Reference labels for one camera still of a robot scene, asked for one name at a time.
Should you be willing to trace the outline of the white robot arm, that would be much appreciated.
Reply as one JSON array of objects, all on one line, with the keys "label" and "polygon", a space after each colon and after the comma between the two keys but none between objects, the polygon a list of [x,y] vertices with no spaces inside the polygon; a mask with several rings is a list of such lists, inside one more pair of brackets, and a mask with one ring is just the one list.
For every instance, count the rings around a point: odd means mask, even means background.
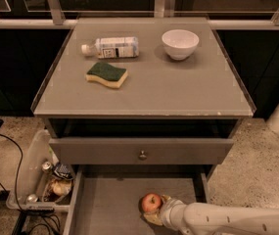
[{"label": "white robot arm", "polygon": [[141,209],[148,222],[183,235],[279,235],[279,209],[184,204],[155,193],[142,198]]}]

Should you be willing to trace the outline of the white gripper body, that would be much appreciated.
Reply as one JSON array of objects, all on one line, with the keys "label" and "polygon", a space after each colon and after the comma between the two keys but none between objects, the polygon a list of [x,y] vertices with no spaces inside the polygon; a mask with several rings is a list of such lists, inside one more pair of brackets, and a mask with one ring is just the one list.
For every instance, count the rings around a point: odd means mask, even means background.
[{"label": "white gripper body", "polygon": [[180,200],[167,200],[160,210],[162,224],[174,231],[186,231],[187,226],[184,220],[184,210],[186,207],[187,205]]}]

